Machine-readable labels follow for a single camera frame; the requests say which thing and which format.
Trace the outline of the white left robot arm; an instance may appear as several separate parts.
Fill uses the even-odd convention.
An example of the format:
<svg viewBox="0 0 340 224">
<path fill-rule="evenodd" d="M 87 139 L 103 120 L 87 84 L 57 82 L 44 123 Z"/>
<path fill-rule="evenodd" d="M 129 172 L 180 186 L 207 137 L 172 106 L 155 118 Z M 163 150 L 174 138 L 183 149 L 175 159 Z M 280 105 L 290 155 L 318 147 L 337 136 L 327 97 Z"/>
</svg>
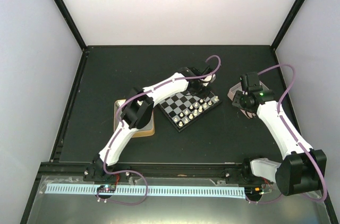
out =
<svg viewBox="0 0 340 224">
<path fill-rule="evenodd" d="M 204 73 L 196 74 L 195 70 L 184 67 L 159 83 L 144 88 L 133 88 L 125 103 L 118 109 L 121 114 L 117 118 L 116 130 L 92 161 L 96 176 L 102 181 L 113 177 L 113 166 L 117 164 L 133 135 L 149 123 L 156 105 L 184 91 L 202 96 L 208 94 L 208 85 L 214 81 L 217 71 L 217 68 L 208 69 Z"/>
</svg>

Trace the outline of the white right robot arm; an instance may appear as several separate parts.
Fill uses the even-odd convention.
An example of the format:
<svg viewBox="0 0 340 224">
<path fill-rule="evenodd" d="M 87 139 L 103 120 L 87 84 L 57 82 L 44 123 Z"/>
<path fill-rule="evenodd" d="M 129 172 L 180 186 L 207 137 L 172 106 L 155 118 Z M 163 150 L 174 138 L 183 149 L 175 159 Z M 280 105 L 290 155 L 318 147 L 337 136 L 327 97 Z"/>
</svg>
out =
<svg viewBox="0 0 340 224">
<path fill-rule="evenodd" d="M 313 147 L 299 134 L 288 119 L 274 92 L 261 85 L 256 72 L 240 77 L 241 88 L 234 94 L 232 104 L 246 114 L 256 114 L 274 138 L 282 162 L 267 158 L 250 158 L 241 170 L 247 183 L 260 177 L 276 183 L 284 196 L 312 191 L 326 191 L 324 179 L 327 157 L 323 150 Z"/>
</svg>

